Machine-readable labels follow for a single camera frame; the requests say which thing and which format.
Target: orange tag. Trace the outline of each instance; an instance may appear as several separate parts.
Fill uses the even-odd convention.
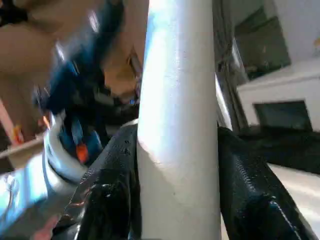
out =
[[[84,164],[89,157],[87,146],[85,144],[79,144],[76,146],[75,151],[80,163]]]

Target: metal bar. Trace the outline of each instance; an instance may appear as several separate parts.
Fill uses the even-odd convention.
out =
[[[143,239],[220,239],[212,0],[150,0],[138,124]]]

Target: silver metal tube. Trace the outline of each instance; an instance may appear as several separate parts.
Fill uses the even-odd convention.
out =
[[[142,238],[220,239],[212,0],[150,0],[138,123]]]

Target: orange object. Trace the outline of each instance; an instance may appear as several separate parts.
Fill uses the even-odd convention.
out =
[[[80,163],[84,164],[89,157],[88,148],[85,144],[80,144],[75,148],[76,156],[78,157]]]
[[[25,142],[25,138],[22,134],[22,128],[20,125],[16,125],[13,128],[13,138],[16,144],[23,144]]]

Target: shiny plastic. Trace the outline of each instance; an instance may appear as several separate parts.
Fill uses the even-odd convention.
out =
[[[110,140],[84,174],[53,230],[53,240],[141,235],[136,144],[137,125],[121,128]]]
[[[230,130],[218,130],[220,206],[231,240],[315,240],[280,180]]]

